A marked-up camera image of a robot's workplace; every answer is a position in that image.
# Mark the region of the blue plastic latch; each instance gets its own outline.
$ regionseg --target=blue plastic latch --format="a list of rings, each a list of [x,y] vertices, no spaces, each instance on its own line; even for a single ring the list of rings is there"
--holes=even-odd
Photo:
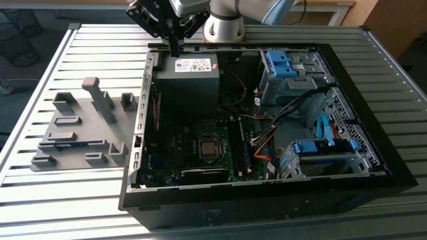
[[[316,153],[318,147],[314,141],[300,141],[299,143],[303,153]]]
[[[282,168],[283,164],[286,164],[287,160],[288,160],[288,157],[284,155],[284,157],[280,160],[280,168]]]
[[[299,143],[294,143],[294,149],[295,149],[296,154],[299,154],[302,152],[302,148],[299,146]]]
[[[292,70],[291,58],[284,50],[268,50],[267,57],[275,77],[296,77],[298,73]]]
[[[351,145],[351,147],[352,147],[352,150],[358,151],[358,149],[359,149],[359,144],[358,144],[356,140],[351,139],[351,140],[350,140],[350,145]]]

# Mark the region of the cable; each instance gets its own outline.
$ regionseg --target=cable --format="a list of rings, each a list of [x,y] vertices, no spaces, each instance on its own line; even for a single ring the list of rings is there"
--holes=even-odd
[[[294,25],[294,24],[300,25],[300,24],[302,24],[302,21],[303,21],[303,18],[304,18],[304,16],[306,16],[306,12],[307,12],[307,1],[306,1],[306,0],[303,0],[303,1],[304,1],[304,10],[302,11],[300,18],[299,18],[299,20],[296,20],[295,22],[292,22],[292,23],[288,24],[288,25]]]
[[[259,108],[260,108],[259,106],[255,107],[255,109],[254,109],[254,116],[263,118],[263,117],[264,117],[263,115],[258,115],[258,114],[256,114]],[[268,115],[267,118],[275,119],[275,117],[274,117],[272,115]]]
[[[150,141],[155,136],[155,132],[156,132],[156,128],[158,128],[158,111],[156,111],[158,106],[156,106],[155,96],[152,96],[151,99],[152,99],[154,129],[152,129],[152,133],[151,133],[151,136],[150,136]]]
[[[272,160],[268,156],[262,156],[262,155],[255,156],[254,158],[256,158],[256,159],[264,159],[264,160],[268,160],[268,161]]]
[[[226,104],[222,104],[222,105],[220,105],[222,107],[228,107],[228,106],[236,105],[238,103],[240,103],[240,102],[246,99],[246,97],[247,97],[247,86],[246,86],[246,84],[243,83],[242,79],[240,79],[231,71],[224,70],[224,72],[226,72],[226,73],[230,73],[230,74],[235,77],[235,79],[238,79],[238,81],[240,82],[242,87],[243,87],[243,96],[242,96],[240,100],[236,101],[236,102],[226,103]]]
[[[266,141],[264,141],[264,142],[262,143],[262,145],[259,146],[259,148],[258,148],[258,150],[256,150],[256,152],[255,152],[255,154],[254,154],[254,157],[255,157],[255,158],[259,157],[259,153],[260,153],[264,145],[268,143],[270,139],[272,138],[272,136],[274,136],[274,134],[270,135],[270,137],[266,139]]]
[[[35,79],[35,78],[15,78],[15,79],[6,79],[4,81],[40,81],[40,79]]]
[[[251,119],[264,119],[263,117],[256,117],[256,116],[251,116],[251,115],[247,115],[247,114],[235,114],[235,113],[230,112],[222,105],[219,106],[219,109],[223,110],[226,113],[228,113],[232,116],[248,117]]]
[[[270,123],[270,129],[268,131],[255,137],[252,140],[251,140],[251,144],[258,144],[260,142],[260,140],[268,136],[268,134],[271,132],[274,132],[282,122],[282,119],[290,115],[291,113],[294,113],[298,109],[299,109],[299,103],[306,99],[308,98],[311,95],[314,94],[319,94],[319,93],[323,93],[323,92],[327,92],[331,87],[334,87],[332,85],[328,85],[328,86],[323,86],[323,87],[319,87],[318,89],[314,89],[314,90],[310,90],[307,92],[304,92],[302,95],[299,95],[283,108],[282,110],[279,111],[278,115],[275,116],[275,118],[272,119],[271,123]]]

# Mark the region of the slotted aluminum table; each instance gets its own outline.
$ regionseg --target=slotted aluminum table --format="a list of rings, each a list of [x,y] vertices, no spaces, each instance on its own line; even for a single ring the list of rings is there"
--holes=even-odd
[[[70,29],[0,160],[0,237],[7,239],[168,238],[354,239],[427,235],[427,98],[370,31],[359,27],[246,28],[250,43],[328,43],[417,177],[419,186],[331,216],[150,232],[118,210],[122,168],[32,172],[38,143],[48,128],[58,92],[90,97],[87,76],[100,78],[111,97],[140,94],[147,44],[160,40],[136,25],[82,25]],[[202,42],[198,32],[188,42]]]

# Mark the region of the floor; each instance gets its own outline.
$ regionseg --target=floor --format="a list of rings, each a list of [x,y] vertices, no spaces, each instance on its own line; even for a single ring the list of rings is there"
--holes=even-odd
[[[31,38],[31,42],[40,54],[39,62],[24,68],[15,68],[0,57],[0,77],[12,80],[8,83],[15,88],[14,94],[0,94],[0,132],[11,133],[19,120],[26,104],[42,78],[51,58],[55,54],[68,25],[71,23],[87,24],[131,24],[132,21],[120,10],[63,10],[62,18],[56,18],[52,10],[36,10],[40,25],[43,26],[42,35]],[[0,23],[8,22],[0,14]],[[408,73],[419,86],[427,92],[426,67],[427,67],[427,43],[414,41],[407,51],[399,59],[400,64],[408,70]],[[7,141],[7,136],[0,135],[0,149]]]

